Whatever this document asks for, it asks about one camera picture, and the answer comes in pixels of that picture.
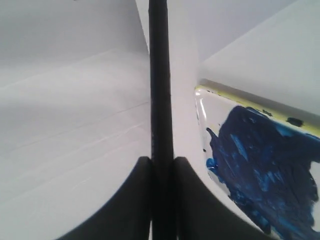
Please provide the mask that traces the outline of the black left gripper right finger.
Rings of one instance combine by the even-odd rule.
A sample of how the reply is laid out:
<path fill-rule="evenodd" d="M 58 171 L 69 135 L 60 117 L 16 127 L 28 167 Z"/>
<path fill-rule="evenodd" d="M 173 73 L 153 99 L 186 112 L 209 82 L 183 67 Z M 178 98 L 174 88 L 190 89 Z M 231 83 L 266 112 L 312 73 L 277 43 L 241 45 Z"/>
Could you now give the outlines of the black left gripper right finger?
<path fill-rule="evenodd" d="M 185 157 L 175 158 L 172 167 L 180 240 L 271 239 L 224 206 L 200 180 Z"/>

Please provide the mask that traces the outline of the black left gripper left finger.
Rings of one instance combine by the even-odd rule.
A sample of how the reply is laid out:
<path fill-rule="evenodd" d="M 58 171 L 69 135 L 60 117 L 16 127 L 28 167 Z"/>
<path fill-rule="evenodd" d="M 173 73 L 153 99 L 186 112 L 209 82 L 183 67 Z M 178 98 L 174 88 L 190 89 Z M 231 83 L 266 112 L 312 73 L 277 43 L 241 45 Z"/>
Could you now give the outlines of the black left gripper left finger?
<path fill-rule="evenodd" d="M 142 156 L 112 198 L 60 240 L 147 240 L 151 223 L 151 160 Z"/>

